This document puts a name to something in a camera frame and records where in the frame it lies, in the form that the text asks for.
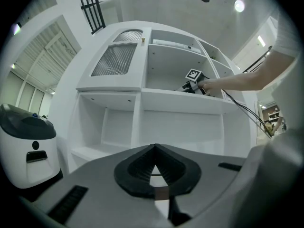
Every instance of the black vent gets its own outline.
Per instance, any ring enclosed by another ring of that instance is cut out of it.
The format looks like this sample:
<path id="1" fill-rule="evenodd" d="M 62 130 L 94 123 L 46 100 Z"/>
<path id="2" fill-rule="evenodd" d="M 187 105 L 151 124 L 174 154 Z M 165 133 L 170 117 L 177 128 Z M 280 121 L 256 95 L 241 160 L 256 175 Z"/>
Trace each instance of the black vent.
<path id="1" fill-rule="evenodd" d="M 70 217 L 88 188 L 75 186 L 48 214 L 60 224 L 64 224 Z"/>

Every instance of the hand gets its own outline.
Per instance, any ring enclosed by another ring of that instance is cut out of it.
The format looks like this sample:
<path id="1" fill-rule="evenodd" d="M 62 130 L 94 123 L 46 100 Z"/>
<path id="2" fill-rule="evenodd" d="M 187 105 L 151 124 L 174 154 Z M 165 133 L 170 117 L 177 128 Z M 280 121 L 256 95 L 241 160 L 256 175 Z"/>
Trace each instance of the hand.
<path id="1" fill-rule="evenodd" d="M 210 90 L 211 79 L 205 79 L 198 82 L 199 88 L 203 88 L 206 92 Z"/>

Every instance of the black cable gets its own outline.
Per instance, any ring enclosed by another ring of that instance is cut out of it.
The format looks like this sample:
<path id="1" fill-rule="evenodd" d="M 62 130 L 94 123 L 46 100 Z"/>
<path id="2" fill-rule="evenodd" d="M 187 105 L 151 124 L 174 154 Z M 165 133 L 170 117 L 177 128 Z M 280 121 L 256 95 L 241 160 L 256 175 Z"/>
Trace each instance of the black cable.
<path id="1" fill-rule="evenodd" d="M 242 107 L 243 109 L 245 109 L 245 110 L 247 110 L 249 113 L 251 113 L 253 116 L 255 116 L 255 117 L 259 120 L 259 122 L 264 126 L 264 129 L 265 129 L 265 131 L 268 133 L 268 135 L 269 135 L 270 137 L 272 137 L 271 133 L 270 133 L 269 130 L 267 129 L 267 127 L 266 127 L 266 125 L 264 124 L 263 120 L 262 120 L 256 113 L 254 113 L 252 110 L 250 110 L 247 106 L 244 106 L 244 105 L 238 103 L 231 95 L 229 95 L 229 94 L 227 93 L 226 90 L 223 90 L 223 91 L 226 93 L 226 95 L 228 95 L 228 97 L 230 97 L 230 99 L 231 99 L 237 106 Z"/>

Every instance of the white shelf unit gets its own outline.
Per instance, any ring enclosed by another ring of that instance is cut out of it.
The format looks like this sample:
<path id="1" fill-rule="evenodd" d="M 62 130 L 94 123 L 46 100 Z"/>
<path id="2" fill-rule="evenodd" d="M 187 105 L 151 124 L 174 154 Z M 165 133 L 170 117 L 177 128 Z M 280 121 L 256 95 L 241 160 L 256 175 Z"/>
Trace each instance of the white shelf unit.
<path id="1" fill-rule="evenodd" d="M 170 32 L 170 31 L 153 29 L 151 33 L 150 44 L 153 44 L 154 40 L 163 40 L 163 41 L 169 41 L 169 42 L 186 45 L 188 47 L 200 50 L 200 53 L 205 56 L 205 53 L 203 50 L 201 50 L 198 41 L 193 37 L 189 37 L 186 35 Z"/>
<path id="2" fill-rule="evenodd" d="M 147 51 L 141 55 L 140 63 L 134 64 L 134 70 L 136 66 L 143 71 L 137 75 L 142 78 L 136 79 L 142 82 L 140 91 L 126 92 L 130 88 L 121 86 L 114 76 L 108 90 L 113 90 L 116 84 L 121 92 L 100 91 L 99 87 L 80 92 L 69 132 L 74 161 L 69 165 L 70 171 L 88 161 L 151 143 L 209 154 L 241 157 L 248 154 L 250 120 L 226 99 L 223 91 L 212 90 L 211 96 L 175 91 L 187 82 L 185 76 L 192 68 L 209 78 L 219 78 L 233 75 L 230 67 L 211 59 L 194 38 L 152 30 L 147 42 L 153 38 L 185 45 L 197 43 L 202 54 L 144 43 Z M 245 104 L 241 92 L 230 94 Z"/>
<path id="3" fill-rule="evenodd" d="M 71 153 L 91 161 L 130 149 L 135 96 L 125 92 L 80 93 L 69 133 Z"/>

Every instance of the black railing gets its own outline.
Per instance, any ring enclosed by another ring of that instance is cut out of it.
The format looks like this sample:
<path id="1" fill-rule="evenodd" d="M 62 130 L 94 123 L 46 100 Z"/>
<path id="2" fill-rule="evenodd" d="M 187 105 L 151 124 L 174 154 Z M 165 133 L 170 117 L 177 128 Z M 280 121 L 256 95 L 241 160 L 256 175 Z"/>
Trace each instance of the black railing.
<path id="1" fill-rule="evenodd" d="M 94 34 L 101 28 L 105 28 L 105 21 L 100 9 L 99 0 L 85 0 L 86 4 L 84 4 L 84 0 L 80 1 L 82 4 L 81 9 L 85 12 L 85 16 L 91 27 L 91 33 Z"/>
<path id="2" fill-rule="evenodd" d="M 243 73 L 249 73 L 249 72 L 254 72 L 258 69 L 258 67 L 263 63 L 261 62 L 261 60 L 264 58 L 266 58 L 267 53 L 271 51 L 272 46 L 270 46 L 268 48 L 268 51 L 265 52 L 257 61 L 255 61 L 252 65 L 250 65 Z"/>

